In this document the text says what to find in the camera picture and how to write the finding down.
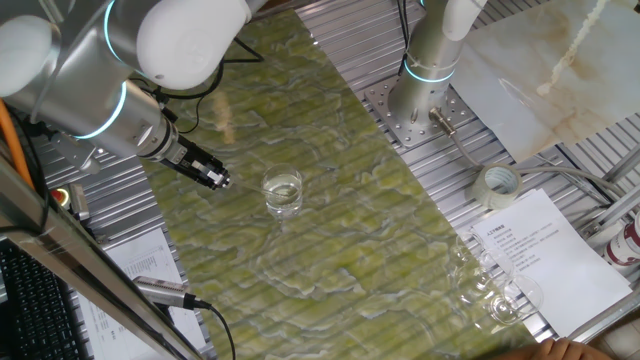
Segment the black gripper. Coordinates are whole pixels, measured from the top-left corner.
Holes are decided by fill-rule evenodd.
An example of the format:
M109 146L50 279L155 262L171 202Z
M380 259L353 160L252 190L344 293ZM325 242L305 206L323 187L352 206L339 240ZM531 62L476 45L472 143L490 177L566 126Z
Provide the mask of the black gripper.
M164 161L172 168L193 180L202 180L202 184L213 190L229 179L229 172L223 163L200 148L186 137L179 135L164 153Z

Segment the person's bare hand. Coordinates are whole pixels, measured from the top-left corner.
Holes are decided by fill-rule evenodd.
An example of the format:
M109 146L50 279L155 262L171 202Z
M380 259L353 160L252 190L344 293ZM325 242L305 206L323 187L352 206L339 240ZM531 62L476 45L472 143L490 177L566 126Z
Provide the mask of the person's bare hand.
M583 343L566 338L551 338L493 357L493 360L612 360L612 358Z

